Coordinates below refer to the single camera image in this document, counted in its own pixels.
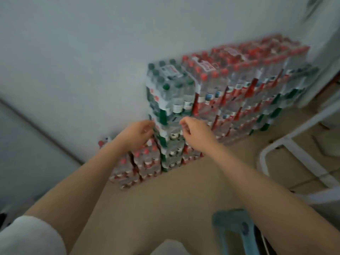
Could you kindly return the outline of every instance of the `white wall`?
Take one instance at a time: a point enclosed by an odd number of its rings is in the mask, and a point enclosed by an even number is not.
[[[40,196],[79,164],[0,103],[0,209]]]
[[[1,0],[0,97],[79,158],[146,118],[151,60],[305,32],[307,0]]]

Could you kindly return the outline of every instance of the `forearm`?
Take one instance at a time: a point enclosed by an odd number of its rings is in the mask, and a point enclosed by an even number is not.
[[[83,230],[100,194],[126,149],[114,139],[69,177],[57,184],[26,215],[49,223],[62,236],[69,253]]]
[[[210,156],[264,236],[280,254],[338,253],[339,232],[289,190],[214,144]]]

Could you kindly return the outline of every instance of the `beige floor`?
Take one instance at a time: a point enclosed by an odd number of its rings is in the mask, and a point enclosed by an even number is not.
[[[309,110],[290,110],[267,132],[257,132],[231,146],[232,152],[255,166],[260,151],[312,116]],[[322,156],[311,134],[315,126],[296,141],[340,180],[340,159]],[[298,193],[325,186],[284,148],[268,154],[271,177]],[[121,192],[108,183],[77,241],[72,255],[150,254],[167,238],[181,241],[193,255],[218,254],[219,243],[211,227],[211,215],[219,209],[241,207],[226,179],[209,158],[202,158],[156,179]],[[239,239],[232,248],[240,249]]]

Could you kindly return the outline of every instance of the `person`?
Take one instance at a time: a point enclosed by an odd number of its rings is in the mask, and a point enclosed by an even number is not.
[[[184,117],[186,141],[221,168],[254,223],[278,254],[340,254],[340,233],[311,207],[233,156],[206,124]],[[0,254],[69,254],[114,165],[153,134],[135,122],[0,233]]]

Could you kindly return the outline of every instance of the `hand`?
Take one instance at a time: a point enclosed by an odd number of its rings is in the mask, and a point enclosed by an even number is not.
[[[153,134],[155,123],[150,120],[133,122],[119,133],[115,140],[120,141],[125,151],[138,150]]]
[[[193,117],[184,117],[180,121],[185,140],[195,150],[206,153],[217,142],[211,129],[202,120]]]

